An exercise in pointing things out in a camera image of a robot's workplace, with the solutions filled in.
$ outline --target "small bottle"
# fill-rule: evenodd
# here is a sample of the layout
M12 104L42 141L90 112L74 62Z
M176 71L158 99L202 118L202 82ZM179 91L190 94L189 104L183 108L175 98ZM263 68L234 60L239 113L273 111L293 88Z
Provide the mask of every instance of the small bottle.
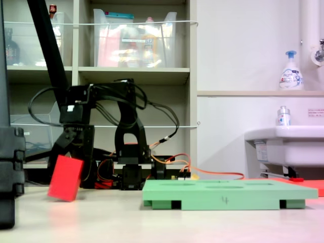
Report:
M55 4L51 4L51 5L50 5L50 9L49 9L49 13L50 13L50 19L51 19L51 21L53 20L53 17L54 17L54 15L55 15L56 11L57 11L57 7L56 7L56 5L55 5Z
M295 51L286 52L288 63L282 72L279 90L304 90L303 75L294 60L296 53Z
M12 40L12 28L5 28L5 43L6 43L6 60L7 65L14 65L19 63L20 49Z
M286 106L281 106L278 110L278 124L279 126L290 126L290 110Z

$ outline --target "green foam board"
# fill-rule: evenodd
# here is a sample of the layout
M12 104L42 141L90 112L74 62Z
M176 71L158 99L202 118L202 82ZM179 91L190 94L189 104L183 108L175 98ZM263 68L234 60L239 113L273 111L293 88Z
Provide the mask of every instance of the green foam board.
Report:
M143 188L153 209L303 209L308 198L318 198L317 189L274 180L147 180Z

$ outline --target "white table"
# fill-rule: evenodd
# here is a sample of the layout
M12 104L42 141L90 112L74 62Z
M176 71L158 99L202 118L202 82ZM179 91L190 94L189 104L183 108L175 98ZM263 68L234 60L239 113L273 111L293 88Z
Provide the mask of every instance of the white table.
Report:
M1 243L323 243L324 198L305 210L181 211L144 208L141 191L80 190L75 202L28 187Z

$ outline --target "yellow connector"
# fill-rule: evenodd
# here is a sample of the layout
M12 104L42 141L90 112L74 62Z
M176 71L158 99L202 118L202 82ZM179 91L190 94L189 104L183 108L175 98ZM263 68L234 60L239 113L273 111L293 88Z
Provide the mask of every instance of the yellow connector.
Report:
M197 175L197 174L191 174L191 179L192 180L199 180L199 175Z

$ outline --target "bottle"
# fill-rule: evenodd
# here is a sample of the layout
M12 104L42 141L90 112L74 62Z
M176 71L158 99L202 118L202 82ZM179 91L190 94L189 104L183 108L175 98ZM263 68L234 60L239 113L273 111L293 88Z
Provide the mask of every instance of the bottle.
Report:
M288 63L284 68L279 82L279 90L304 90L303 76L294 61L297 52L288 51Z
M12 40L13 30L12 28L5 28L5 43L6 43L6 60L7 65L14 65L19 63L20 50Z
M55 4L51 4L50 5L50 9L49 9L49 13L50 13L50 19L51 21L53 20L53 17L55 15L55 13L57 12L57 7Z
M146 23L153 22L152 17L148 17L146 20ZM145 41L143 48L143 65L145 67L157 67L159 64L158 60L156 60L157 37L152 34L153 29L153 24L145 25L145 34L142 37Z
M278 124L279 126L290 126L290 110L286 106L281 106L278 110Z

